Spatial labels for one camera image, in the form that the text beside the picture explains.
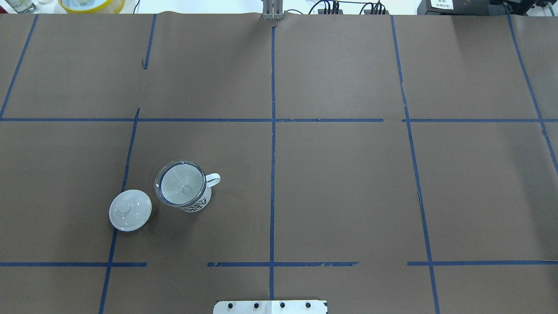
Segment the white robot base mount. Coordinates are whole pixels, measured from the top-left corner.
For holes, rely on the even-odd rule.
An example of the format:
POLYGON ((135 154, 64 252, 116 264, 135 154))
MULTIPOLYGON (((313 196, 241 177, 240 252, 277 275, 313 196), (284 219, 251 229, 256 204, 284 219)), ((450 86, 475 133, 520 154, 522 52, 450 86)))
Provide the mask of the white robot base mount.
POLYGON ((214 314, 327 314, 326 300, 224 300, 214 314))

